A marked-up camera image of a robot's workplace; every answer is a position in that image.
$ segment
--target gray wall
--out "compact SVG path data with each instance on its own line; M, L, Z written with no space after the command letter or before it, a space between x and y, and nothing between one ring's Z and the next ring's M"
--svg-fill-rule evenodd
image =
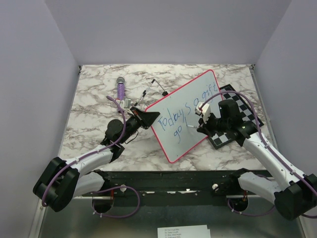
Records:
M46 0L75 59L255 63L290 0Z
M280 151L307 174L315 175L316 12L316 0L293 0L255 69Z
M28 237L33 186L57 155L78 66L42 0L0 7L0 237Z

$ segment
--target white marble surface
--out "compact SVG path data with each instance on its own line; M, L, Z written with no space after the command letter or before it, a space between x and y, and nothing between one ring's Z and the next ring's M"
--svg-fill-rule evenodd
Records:
M264 121L260 102L246 65L219 64L133 64L133 65L85 65L78 82L60 157L63 159L81 155L95 148L104 138L108 122L121 119L114 103L106 95L116 97L116 79L126 80L126 96L135 102L153 78L171 92L208 69L215 71L219 86L231 84L255 104L259 117ZM161 91L154 86L143 104L144 109L159 98ZM266 136L266 125L262 127ZM176 171L176 170L250 170L264 167L244 148L231 142L215 150L203 141L178 162L170 164L151 129L139 130L138 137L124 145L125 150L114 162L102 166L105 171Z

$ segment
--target black and white checkered board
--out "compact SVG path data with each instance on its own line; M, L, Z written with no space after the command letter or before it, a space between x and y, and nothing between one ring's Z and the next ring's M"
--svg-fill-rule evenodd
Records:
M230 84L228 84L220 88L220 92L223 92L223 91L235 91L235 90ZM239 95L236 95L234 93L225 93L223 94L223 99L233 99L234 101L236 101L238 103L240 112L243 114L243 120L244 121L251 120L254 124L256 123L256 120L251 112L251 108ZM263 122L259 118L258 120L259 120L260 126L263 126L264 125ZM233 139L231 139L227 133L225 134L216 133L216 135L214 135L213 137L209 137L208 139L212 143L215 149L219 149L220 147L233 141Z

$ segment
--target microphone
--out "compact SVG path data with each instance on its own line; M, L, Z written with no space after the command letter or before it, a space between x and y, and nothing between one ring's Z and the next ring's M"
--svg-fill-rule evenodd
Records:
M123 77L118 77L117 78L117 84L118 84L118 95L117 98L122 101L124 100L124 78Z

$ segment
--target whiteboard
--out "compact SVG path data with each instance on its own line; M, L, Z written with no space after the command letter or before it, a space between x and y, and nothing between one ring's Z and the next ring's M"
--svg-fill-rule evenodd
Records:
M145 109L146 112L160 112L152 130L170 163L179 160L207 138L187 125L199 125L196 105L218 92L216 76L210 69ZM217 96L208 102L216 117L220 117L218 102L221 100L222 97Z

